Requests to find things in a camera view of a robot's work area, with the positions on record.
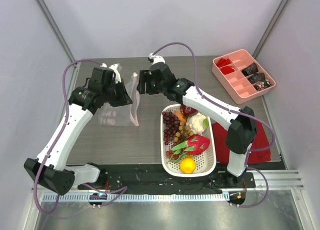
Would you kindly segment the clear pink-dotted zip bag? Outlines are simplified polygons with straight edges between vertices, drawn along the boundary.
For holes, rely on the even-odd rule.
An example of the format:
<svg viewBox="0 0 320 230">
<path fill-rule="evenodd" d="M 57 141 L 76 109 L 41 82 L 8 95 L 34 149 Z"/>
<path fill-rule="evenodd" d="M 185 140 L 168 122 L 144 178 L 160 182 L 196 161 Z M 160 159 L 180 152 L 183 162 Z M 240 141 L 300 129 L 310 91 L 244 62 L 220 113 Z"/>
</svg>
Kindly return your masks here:
<svg viewBox="0 0 320 230">
<path fill-rule="evenodd" d="M 119 107 L 112 107 L 110 103 L 105 103 L 98 116 L 99 125 L 139 126 L 137 117 L 137 109 L 140 104 L 140 94 L 137 91 L 138 83 L 138 74 L 134 72 L 129 81 L 124 85 L 132 103 Z"/>
</svg>

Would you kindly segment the pink dragon fruit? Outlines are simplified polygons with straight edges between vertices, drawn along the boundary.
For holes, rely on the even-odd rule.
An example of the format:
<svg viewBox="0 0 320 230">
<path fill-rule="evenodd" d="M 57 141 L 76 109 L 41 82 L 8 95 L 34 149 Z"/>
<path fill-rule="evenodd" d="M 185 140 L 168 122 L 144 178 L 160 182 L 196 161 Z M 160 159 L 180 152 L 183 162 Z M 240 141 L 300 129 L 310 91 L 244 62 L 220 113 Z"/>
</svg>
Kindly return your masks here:
<svg viewBox="0 0 320 230">
<path fill-rule="evenodd" d="M 200 155 L 206 151 L 211 143 L 209 138 L 201 135 L 190 136 L 186 141 L 174 146 L 171 150 L 179 153 L 186 152 L 189 155 Z"/>
</svg>

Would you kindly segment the yellow-brown longan bunch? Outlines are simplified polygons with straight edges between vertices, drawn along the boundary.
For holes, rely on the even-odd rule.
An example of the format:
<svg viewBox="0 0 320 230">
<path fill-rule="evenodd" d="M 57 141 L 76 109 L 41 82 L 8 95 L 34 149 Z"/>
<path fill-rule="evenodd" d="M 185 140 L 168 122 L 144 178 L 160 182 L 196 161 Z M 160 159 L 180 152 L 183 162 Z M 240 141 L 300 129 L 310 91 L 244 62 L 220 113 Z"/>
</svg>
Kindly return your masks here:
<svg viewBox="0 0 320 230">
<path fill-rule="evenodd" d="M 175 143 L 182 143 L 193 135 L 194 133 L 191 131 L 190 127 L 181 121 L 177 132 L 174 134 L 173 141 Z"/>
</svg>

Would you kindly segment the orange peach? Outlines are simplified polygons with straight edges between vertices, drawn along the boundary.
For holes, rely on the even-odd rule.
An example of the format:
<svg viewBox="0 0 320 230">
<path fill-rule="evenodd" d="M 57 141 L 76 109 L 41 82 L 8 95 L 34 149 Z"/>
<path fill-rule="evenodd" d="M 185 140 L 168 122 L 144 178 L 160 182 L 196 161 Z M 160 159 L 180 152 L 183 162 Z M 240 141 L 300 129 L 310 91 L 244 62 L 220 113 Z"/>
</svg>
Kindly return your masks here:
<svg viewBox="0 0 320 230">
<path fill-rule="evenodd" d="M 180 110 L 175 111 L 174 115 L 179 119 L 180 122 L 182 122 L 183 124 L 186 124 L 187 117 L 185 117 Z"/>
</svg>

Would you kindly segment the dark red apple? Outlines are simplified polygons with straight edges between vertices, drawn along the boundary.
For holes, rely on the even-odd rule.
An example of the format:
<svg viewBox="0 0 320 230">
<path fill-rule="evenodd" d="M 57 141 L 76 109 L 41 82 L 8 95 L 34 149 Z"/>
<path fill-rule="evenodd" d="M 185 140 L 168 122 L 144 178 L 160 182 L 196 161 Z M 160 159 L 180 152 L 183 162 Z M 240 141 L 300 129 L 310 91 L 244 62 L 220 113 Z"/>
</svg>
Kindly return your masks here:
<svg viewBox="0 0 320 230">
<path fill-rule="evenodd" d="M 197 109 L 194 109 L 192 107 L 188 107 L 188 106 L 183 105 L 183 104 L 181 104 L 181 106 L 180 106 L 180 111 L 181 111 L 181 113 L 182 113 L 182 115 L 184 117 L 194 116 L 198 112 Z"/>
</svg>

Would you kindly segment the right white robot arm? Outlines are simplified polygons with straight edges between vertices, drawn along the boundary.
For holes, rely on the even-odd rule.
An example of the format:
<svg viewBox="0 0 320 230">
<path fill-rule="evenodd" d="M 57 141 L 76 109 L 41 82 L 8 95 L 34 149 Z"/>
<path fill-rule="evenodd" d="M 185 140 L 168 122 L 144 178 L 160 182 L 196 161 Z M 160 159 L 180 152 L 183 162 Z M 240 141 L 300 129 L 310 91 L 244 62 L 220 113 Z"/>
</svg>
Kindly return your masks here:
<svg viewBox="0 0 320 230">
<path fill-rule="evenodd" d="M 140 94 L 162 93 L 170 101 L 199 110 L 220 124 L 227 131 L 225 144 L 229 149 L 226 182 L 231 187 L 238 187 L 243 183 L 247 156 L 258 131 L 251 108 L 227 106 L 205 94 L 192 81 L 177 79 L 163 62 L 139 72 L 137 90 Z"/>
</svg>

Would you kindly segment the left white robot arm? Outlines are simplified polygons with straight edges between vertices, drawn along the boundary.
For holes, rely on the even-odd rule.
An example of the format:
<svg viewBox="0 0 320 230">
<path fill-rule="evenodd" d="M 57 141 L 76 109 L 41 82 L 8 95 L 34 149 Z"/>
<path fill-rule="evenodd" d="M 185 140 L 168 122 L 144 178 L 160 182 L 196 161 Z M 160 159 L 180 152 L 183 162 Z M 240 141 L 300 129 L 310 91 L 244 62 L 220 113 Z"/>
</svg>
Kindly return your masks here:
<svg viewBox="0 0 320 230">
<path fill-rule="evenodd" d="M 86 124 L 104 103 L 113 107 L 132 104 L 119 71 L 120 64 L 95 67 L 87 87 L 73 90 L 69 114 L 63 118 L 46 147 L 35 159 L 28 158 L 24 169 L 34 182 L 59 195 L 73 186 L 89 183 L 95 189 L 106 185 L 105 170 L 94 163 L 67 167 L 68 156 Z"/>
</svg>

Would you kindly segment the white cauliflower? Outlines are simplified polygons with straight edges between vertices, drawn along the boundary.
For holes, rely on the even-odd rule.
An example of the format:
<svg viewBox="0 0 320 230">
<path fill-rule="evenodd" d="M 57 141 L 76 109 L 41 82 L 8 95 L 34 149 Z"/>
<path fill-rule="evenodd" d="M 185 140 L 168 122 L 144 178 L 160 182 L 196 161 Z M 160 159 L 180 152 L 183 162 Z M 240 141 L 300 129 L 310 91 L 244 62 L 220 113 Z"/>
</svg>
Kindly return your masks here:
<svg viewBox="0 0 320 230">
<path fill-rule="evenodd" d="M 208 128 L 209 120 L 204 114 L 196 113 L 187 119 L 186 126 L 188 126 L 194 134 L 202 134 Z"/>
</svg>

